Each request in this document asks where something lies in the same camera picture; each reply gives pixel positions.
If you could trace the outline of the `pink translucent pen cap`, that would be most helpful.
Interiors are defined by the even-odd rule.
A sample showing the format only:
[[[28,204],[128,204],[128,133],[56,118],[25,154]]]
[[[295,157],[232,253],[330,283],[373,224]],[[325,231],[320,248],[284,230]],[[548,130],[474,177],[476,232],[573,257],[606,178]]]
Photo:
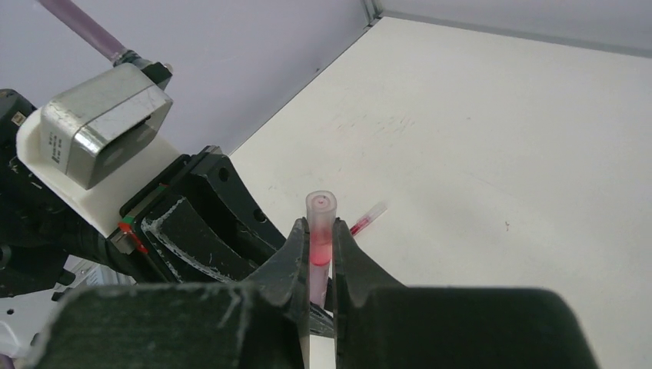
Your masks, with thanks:
[[[314,191],[307,195],[306,219],[309,241],[309,298],[320,308],[325,306],[332,259],[332,229],[337,212],[337,199],[330,191]]]

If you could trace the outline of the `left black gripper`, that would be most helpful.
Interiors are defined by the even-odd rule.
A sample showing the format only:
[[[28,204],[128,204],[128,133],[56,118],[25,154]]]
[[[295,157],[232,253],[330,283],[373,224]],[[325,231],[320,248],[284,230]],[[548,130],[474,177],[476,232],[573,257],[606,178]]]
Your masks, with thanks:
[[[117,206],[103,236],[22,164],[17,156],[20,124],[36,110],[12,89],[1,91],[1,296],[43,291],[74,278],[64,269],[69,255],[86,258],[137,282],[171,281],[147,238],[136,234],[135,217],[165,188],[161,178],[121,182],[133,191],[106,195]],[[191,202],[172,195],[141,220],[142,231],[192,271],[220,282],[242,281],[254,263],[238,255],[208,226]]]

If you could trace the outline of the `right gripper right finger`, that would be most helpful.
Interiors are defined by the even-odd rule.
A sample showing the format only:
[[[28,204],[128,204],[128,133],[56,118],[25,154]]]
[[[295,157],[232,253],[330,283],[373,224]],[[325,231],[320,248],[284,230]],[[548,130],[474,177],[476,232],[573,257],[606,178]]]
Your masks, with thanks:
[[[336,220],[339,368],[596,368],[566,302],[540,288],[408,287]]]

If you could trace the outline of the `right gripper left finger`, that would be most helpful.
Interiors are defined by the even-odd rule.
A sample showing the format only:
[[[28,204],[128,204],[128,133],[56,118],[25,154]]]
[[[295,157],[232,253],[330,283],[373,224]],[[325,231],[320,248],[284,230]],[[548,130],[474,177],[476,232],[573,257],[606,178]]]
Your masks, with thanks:
[[[243,281],[75,289],[30,352],[33,368],[306,368],[309,231]]]

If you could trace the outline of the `dark red gel pen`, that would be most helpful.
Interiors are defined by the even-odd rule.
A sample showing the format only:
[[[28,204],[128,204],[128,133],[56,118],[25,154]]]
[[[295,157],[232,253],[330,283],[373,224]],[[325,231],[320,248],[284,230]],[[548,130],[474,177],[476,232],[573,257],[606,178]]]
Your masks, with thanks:
[[[377,218],[382,216],[383,213],[388,209],[388,204],[386,201],[380,201],[374,205],[370,210],[365,212],[356,222],[350,227],[351,234],[355,237],[371,223],[373,223]]]

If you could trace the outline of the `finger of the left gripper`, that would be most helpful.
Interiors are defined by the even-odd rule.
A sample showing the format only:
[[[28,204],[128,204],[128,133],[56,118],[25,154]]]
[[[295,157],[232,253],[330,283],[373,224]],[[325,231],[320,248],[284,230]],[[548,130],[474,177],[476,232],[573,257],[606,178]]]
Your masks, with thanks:
[[[191,156],[185,173],[171,183],[171,190],[186,197],[227,246],[253,262],[254,271],[285,242],[230,158],[216,146]]]

